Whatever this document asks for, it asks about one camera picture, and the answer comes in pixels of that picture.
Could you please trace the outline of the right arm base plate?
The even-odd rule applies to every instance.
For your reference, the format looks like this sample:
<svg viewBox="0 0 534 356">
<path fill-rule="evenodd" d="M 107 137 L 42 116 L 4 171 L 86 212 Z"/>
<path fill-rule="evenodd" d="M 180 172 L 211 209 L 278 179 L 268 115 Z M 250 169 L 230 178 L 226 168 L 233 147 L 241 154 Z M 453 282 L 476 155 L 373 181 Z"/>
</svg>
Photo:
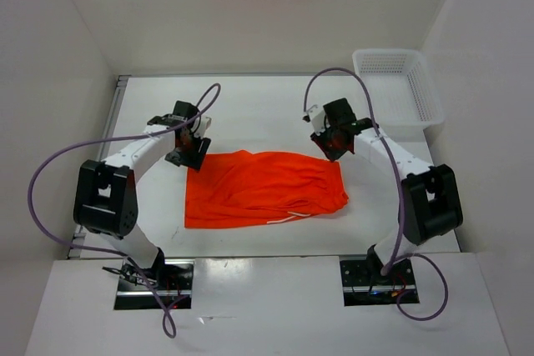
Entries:
<svg viewBox="0 0 534 356">
<path fill-rule="evenodd" d="M 364 256 L 340 258 L 344 305 L 377 306 L 419 303 L 415 275 L 410 261 L 398 263 L 387 277 L 374 278 Z"/>
</svg>

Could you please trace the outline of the orange shorts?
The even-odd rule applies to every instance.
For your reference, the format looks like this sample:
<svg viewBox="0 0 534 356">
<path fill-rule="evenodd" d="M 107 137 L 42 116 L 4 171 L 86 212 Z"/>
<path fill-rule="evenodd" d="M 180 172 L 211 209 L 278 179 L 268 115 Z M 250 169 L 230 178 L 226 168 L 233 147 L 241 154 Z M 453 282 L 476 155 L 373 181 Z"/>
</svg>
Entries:
<svg viewBox="0 0 534 356">
<path fill-rule="evenodd" d="M 184 226 L 287 223 L 336 213 L 348 202 L 337 162 L 288 152 L 216 153 L 187 174 Z"/>
</svg>

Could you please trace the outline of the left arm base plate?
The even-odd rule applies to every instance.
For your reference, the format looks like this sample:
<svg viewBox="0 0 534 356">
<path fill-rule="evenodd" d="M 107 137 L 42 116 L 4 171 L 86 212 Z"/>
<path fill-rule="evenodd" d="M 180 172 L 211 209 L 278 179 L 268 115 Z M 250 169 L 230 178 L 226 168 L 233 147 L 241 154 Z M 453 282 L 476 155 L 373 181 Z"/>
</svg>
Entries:
<svg viewBox="0 0 534 356">
<path fill-rule="evenodd" d="M 145 272 L 150 284 L 156 290 L 164 306 L 171 309 L 190 309 L 194 278 L 193 259 L 167 259 L 170 275 L 158 282 L 149 272 Z M 118 277 L 115 310 L 158 309 L 159 304 L 134 268 L 124 263 L 121 268 L 102 267 L 103 271 Z"/>
</svg>

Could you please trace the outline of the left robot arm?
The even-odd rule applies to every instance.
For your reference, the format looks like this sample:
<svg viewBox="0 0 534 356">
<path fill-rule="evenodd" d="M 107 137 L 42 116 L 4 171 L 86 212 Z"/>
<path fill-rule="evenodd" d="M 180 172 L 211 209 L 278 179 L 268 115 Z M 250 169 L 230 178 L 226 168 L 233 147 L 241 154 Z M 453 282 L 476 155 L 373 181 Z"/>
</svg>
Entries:
<svg viewBox="0 0 534 356">
<path fill-rule="evenodd" d="M 164 251 L 138 226 L 137 184 L 160 159 L 200 170 L 211 125 L 192 103 L 178 101 L 171 113 L 151 118 L 135 139 L 101 161 L 88 160 L 78 173 L 73 217 L 105 238 L 127 260 L 117 274 L 146 288 L 177 288 L 184 271 L 165 261 Z"/>
</svg>

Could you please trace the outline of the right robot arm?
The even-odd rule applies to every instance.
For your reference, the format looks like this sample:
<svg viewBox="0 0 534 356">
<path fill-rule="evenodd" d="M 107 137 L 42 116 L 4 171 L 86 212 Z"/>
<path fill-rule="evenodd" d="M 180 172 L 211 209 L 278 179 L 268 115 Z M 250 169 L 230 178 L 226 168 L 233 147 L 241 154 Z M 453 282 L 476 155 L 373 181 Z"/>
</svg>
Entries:
<svg viewBox="0 0 534 356">
<path fill-rule="evenodd" d="M 450 167 L 432 165 L 408 152 L 371 118 L 357 118 L 346 98 L 322 108 L 314 105 L 303 119 L 313 127 L 310 139 L 329 161 L 356 153 L 395 181 L 399 228 L 369 247 L 365 271 L 372 282 L 387 282 L 395 265 L 422 244 L 462 225 L 460 196 Z"/>
</svg>

